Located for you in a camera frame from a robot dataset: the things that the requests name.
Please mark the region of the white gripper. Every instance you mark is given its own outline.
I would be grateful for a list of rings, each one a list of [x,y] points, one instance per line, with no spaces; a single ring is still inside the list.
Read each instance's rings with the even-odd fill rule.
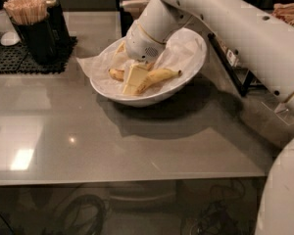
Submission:
[[[164,52],[165,48],[164,43],[155,41],[145,32],[139,21],[135,21],[127,31],[125,40],[117,48],[112,58],[112,65],[118,66],[125,63],[127,56],[135,61],[153,63]],[[147,74],[146,64],[137,63],[131,65],[122,93],[124,95],[134,95]]]

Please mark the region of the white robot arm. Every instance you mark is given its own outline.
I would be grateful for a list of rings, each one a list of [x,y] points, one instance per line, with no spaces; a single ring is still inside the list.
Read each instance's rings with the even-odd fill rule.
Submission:
[[[154,61],[197,18],[294,114],[294,27],[242,0],[150,0],[125,37],[133,60]],[[294,138],[269,171],[255,235],[294,235]]]

